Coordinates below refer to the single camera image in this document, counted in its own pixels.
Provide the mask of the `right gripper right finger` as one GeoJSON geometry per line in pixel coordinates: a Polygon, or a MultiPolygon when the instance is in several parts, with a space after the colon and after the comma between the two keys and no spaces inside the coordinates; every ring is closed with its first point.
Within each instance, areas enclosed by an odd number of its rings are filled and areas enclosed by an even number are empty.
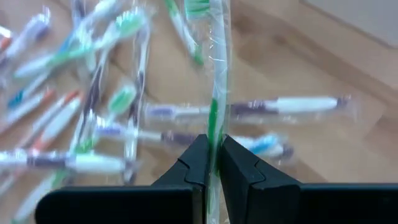
{"type": "Polygon", "coordinates": [[[230,136],[219,166],[231,223],[397,224],[397,184],[303,183],[230,136]]]}

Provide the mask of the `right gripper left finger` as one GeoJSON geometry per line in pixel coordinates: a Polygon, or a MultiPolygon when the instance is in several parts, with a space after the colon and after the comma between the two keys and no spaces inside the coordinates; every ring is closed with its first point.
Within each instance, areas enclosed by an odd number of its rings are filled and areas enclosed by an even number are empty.
{"type": "Polygon", "coordinates": [[[62,187],[44,196],[36,223],[205,223],[208,138],[201,134],[153,184],[62,187]]]}

